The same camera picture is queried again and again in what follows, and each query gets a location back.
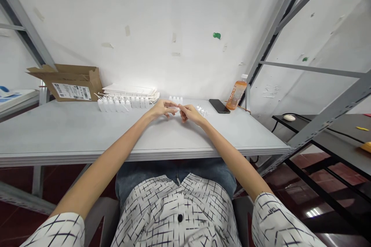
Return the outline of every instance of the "smartphone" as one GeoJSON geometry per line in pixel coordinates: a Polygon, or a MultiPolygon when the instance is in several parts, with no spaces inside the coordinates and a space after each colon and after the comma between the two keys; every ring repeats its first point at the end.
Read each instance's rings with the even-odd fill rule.
{"type": "Polygon", "coordinates": [[[231,111],[228,110],[219,99],[209,99],[209,102],[219,114],[231,113],[231,111]]]}

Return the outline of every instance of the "computer mouse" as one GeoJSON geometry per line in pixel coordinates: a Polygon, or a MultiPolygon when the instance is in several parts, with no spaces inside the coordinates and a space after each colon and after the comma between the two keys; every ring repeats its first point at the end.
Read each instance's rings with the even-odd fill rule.
{"type": "Polygon", "coordinates": [[[287,121],[294,121],[294,120],[296,120],[296,118],[294,116],[292,116],[292,115],[285,115],[283,117],[283,119],[285,119],[287,121]]]}

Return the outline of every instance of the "floor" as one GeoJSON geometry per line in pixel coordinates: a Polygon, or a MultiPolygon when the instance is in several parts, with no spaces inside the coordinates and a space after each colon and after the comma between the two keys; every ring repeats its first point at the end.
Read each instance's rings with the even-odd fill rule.
{"type": "MultiPolygon", "coordinates": [[[[292,160],[300,168],[327,158],[325,153],[297,155],[292,160]]],[[[46,166],[44,170],[43,198],[57,204],[78,176],[84,165],[46,166]]],[[[369,185],[370,182],[338,163],[330,167],[334,172],[357,187],[369,185]]],[[[369,212],[367,204],[347,191],[346,187],[325,171],[311,175],[323,189],[331,193],[338,202],[354,213],[362,215],[369,212]]],[[[275,195],[303,223],[317,234],[328,246],[369,246],[330,206],[311,190],[289,167],[281,165],[274,172],[265,176],[266,182],[275,195]]],[[[32,167],[0,168],[0,181],[31,192],[32,167]]],[[[108,185],[102,196],[116,198],[114,180],[108,185]]],[[[23,208],[0,202],[0,246],[16,247],[23,243],[42,224],[46,215],[41,215],[23,208]]],[[[90,246],[99,246],[98,229],[90,246]]]]}

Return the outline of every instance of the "blue jeans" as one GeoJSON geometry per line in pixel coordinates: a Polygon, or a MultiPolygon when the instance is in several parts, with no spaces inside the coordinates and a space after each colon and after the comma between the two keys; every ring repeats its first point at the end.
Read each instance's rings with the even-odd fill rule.
{"type": "Polygon", "coordinates": [[[166,175],[178,184],[177,178],[182,182],[189,173],[215,181],[232,200],[237,187],[236,179],[222,158],[125,162],[116,175],[116,196],[120,200],[120,208],[139,183],[166,175]]]}

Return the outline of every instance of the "plastic bottle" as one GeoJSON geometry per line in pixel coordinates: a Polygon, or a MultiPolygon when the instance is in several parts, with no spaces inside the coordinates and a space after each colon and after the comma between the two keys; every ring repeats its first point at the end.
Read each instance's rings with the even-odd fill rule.
{"type": "Polygon", "coordinates": [[[228,109],[235,110],[237,108],[238,102],[241,100],[242,94],[247,87],[246,79],[247,74],[242,74],[241,80],[235,83],[231,96],[227,101],[227,105],[225,105],[228,109]]]}
{"type": "Polygon", "coordinates": [[[117,99],[117,97],[115,99],[115,107],[116,107],[116,111],[122,112],[121,104],[120,104],[120,101],[117,99]]]}
{"type": "Polygon", "coordinates": [[[126,108],[125,98],[121,97],[121,112],[128,112],[126,108]]]}
{"type": "Polygon", "coordinates": [[[131,98],[131,107],[135,108],[135,97],[134,96],[131,98]]]}
{"type": "Polygon", "coordinates": [[[141,107],[142,109],[145,108],[144,98],[143,98],[143,97],[140,98],[140,107],[141,107]]]}
{"type": "Polygon", "coordinates": [[[103,106],[104,106],[104,109],[106,110],[106,112],[111,111],[111,109],[109,108],[108,100],[107,100],[106,97],[103,97],[103,106]]]}
{"type": "Polygon", "coordinates": [[[150,108],[150,100],[148,99],[148,97],[144,98],[144,106],[146,107],[146,109],[150,108]]]}
{"type": "Polygon", "coordinates": [[[128,109],[127,112],[130,112],[131,111],[131,104],[130,104],[129,98],[126,99],[125,106],[128,109]]]}
{"type": "Polygon", "coordinates": [[[111,112],[116,112],[115,102],[113,102],[112,98],[108,99],[108,105],[111,112]]]}
{"type": "Polygon", "coordinates": [[[98,99],[98,106],[101,112],[106,112],[106,108],[104,107],[103,100],[101,98],[98,99]]]}
{"type": "Polygon", "coordinates": [[[138,96],[135,98],[135,107],[140,108],[140,99],[138,96]]]}

